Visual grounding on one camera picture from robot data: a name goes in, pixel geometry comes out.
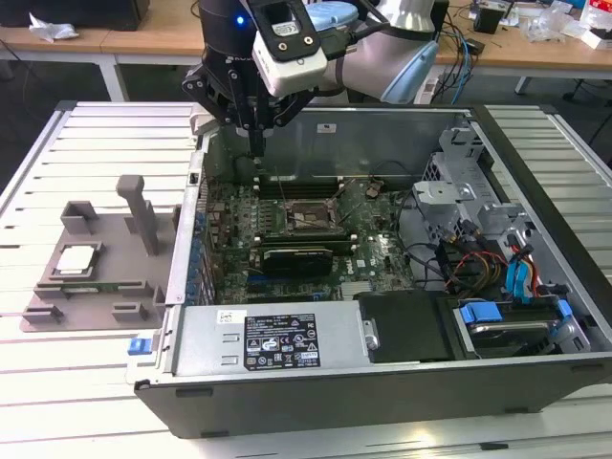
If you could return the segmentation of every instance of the connector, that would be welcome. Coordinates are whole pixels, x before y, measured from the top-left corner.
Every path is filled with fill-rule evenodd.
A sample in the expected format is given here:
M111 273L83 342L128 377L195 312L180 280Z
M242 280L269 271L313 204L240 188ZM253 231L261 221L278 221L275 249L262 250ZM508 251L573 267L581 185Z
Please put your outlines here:
M534 247L531 244L525 244L517 253L513 255L510 259L510 262L514 262L516 260L522 260L526 256L529 256L534 251Z
M482 235L482 230L476 224L474 224L471 220L462 220L461 228L463 229L463 231L465 231L470 236L476 237L476 236Z

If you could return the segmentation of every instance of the power supply label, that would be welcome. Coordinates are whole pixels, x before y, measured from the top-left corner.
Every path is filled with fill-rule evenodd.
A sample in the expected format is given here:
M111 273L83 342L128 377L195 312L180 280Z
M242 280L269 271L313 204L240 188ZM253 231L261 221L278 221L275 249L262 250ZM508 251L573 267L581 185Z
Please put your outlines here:
M315 315L246 317L244 364L249 371L321 366Z

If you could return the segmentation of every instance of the green circuit board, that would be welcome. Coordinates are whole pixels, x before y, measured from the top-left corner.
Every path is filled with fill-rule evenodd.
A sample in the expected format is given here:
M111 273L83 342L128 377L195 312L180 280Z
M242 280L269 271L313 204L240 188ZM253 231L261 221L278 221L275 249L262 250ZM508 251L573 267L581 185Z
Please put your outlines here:
M405 290L413 287L413 276L392 230L397 196L380 193L366 196L371 182L353 180L333 200L330 233L346 232L351 253L334 256L325 276L276 278L253 267L258 235L282 236L299 230L316 233L316 218L304 218L325 199L260 199L247 186L212 186L208 194L208 235L218 269L215 275L216 304L244 304L270 301L338 300L346 282L368 282L372 291ZM287 208L299 217L288 220Z

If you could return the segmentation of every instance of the desk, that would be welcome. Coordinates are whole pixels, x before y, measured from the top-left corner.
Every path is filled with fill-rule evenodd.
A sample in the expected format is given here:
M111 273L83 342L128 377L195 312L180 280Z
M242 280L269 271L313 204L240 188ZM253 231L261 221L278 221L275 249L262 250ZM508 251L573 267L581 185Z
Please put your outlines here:
M474 68L478 75L521 77L517 92L527 77L593 78L612 77L612 53L594 51L574 38L565 43L529 43L517 28L498 28L497 33L470 32L471 21L457 8L467 0L452 0L453 22L466 34L486 44ZM90 62L100 67L110 99L129 100L119 64L194 65L200 62L204 40L200 20L192 16L192 0L151 0L151 7L135 32L79 29L79 38L54 44L39 40L27 29L0 28L0 38L24 60ZM415 99L429 103L438 77L455 59L456 50L448 37L441 39L436 65ZM13 59L0 48L0 59Z
M151 0L135 32L81 29L80 37L48 43L27 28L0 28L0 38L23 60L86 62L99 66L112 101L129 97L119 64L194 65L204 39L200 20L190 13L192 0ZM14 56L0 46L0 59Z
M451 0L448 12L453 23L466 38L473 38L485 44L483 53L473 72L477 75L520 77L515 91L521 94L530 77L592 78L609 79L612 77L612 53L593 50L580 40L566 37L565 43L527 41L519 28L497 28L493 35L473 31L466 10L456 14L459 7L467 5L466 0ZM451 38L440 39L440 52L436 65L431 69L426 83L421 88L415 103L429 103L435 90L435 83L456 58L456 47Z
M58 217L67 200L89 200L98 212L122 212L117 178L141 173L158 211L182 202L193 139L168 142L142 137L139 130L187 127L190 109L187 103L103 102L52 115L0 196L0 316L28 304L61 233ZM133 129L100 129L126 125ZM612 450L612 385L605 383L536 414L180 440L134 395L138 368L128 371L126 351L139 332L24 334L20 320L0 317L2 458L567 459L603 457ZM483 444L491 442L509 449L487 451Z

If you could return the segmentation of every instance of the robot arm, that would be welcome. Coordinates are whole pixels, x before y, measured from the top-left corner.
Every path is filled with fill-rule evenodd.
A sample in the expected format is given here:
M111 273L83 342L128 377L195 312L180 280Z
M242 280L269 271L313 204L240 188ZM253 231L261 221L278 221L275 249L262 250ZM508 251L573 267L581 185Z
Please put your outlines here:
M220 122L236 125L239 134L249 137L251 154L258 157L265 149L264 132L292 120L317 95L318 86L355 86L353 89L385 99L380 88L389 87L389 76L395 79L391 86L396 90L398 85L405 87L401 78L398 83L397 75L406 75L406 71L398 73L397 67L403 69L406 56L414 60L417 55L417 64L426 68L425 74L409 72L408 79L409 85L418 88L433 63L435 51L432 54L429 50L428 58L415 53L424 42L417 41L415 47L412 35L408 39L402 35L405 24L398 23L398 15L383 15L367 0L357 2L369 12L367 21L357 27L317 30L301 0L200 0L206 49L202 64L187 74L184 90ZM392 10L389 2L382 0L379 9ZM337 2L310 7L326 9L332 3ZM419 5L429 14L433 0L407 3L413 9ZM406 6L397 7L406 10ZM395 25L386 19L387 15ZM370 46L363 46L375 37L378 38ZM428 43L430 35L425 37ZM401 44L410 45L408 53ZM356 49L355 58L344 57L347 50ZM377 62L383 56L392 59L386 68ZM341 59L339 67L328 65L334 59ZM345 72L353 67L361 74L356 80Z

